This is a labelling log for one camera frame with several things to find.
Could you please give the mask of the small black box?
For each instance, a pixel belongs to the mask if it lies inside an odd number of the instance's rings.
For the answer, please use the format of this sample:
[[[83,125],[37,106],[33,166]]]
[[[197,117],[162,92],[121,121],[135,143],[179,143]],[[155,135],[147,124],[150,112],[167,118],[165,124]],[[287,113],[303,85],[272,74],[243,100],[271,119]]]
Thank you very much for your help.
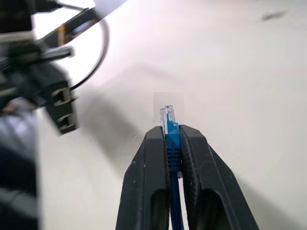
[[[77,129],[74,101],[66,73],[51,63],[11,67],[4,71],[17,92],[36,107],[44,107],[62,135]]]

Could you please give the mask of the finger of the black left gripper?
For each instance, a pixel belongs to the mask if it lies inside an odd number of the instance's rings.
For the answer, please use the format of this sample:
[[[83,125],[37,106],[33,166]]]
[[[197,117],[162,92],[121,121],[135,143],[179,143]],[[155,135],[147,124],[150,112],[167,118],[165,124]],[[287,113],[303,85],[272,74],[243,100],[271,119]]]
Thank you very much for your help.
[[[95,24],[95,9],[86,8],[68,21],[62,23],[46,36],[38,39],[38,43],[48,48],[60,47],[68,44]]]
[[[71,47],[44,49],[40,46],[11,46],[7,51],[7,64],[31,64],[60,60],[73,56]]]

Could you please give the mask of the dark robot torso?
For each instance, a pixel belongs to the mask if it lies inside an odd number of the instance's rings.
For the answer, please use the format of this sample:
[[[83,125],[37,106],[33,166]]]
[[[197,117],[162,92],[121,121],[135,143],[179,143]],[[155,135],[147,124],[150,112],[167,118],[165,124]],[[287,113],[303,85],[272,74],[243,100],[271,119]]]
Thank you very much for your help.
[[[32,112],[0,116],[0,230],[38,230]]]

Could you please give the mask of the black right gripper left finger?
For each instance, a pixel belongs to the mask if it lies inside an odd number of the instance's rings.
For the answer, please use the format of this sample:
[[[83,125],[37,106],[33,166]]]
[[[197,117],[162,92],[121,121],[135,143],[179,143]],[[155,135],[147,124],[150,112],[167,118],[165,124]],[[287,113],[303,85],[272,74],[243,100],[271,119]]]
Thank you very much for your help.
[[[128,166],[115,230],[168,230],[170,181],[162,129],[149,130]]]

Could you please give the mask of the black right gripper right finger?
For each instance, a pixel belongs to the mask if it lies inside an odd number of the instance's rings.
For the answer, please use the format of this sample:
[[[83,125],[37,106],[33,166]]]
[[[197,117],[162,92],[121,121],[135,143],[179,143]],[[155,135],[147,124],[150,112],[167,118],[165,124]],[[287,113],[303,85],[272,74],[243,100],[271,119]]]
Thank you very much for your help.
[[[259,230],[233,172],[206,137],[181,125],[180,140],[189,230]]]

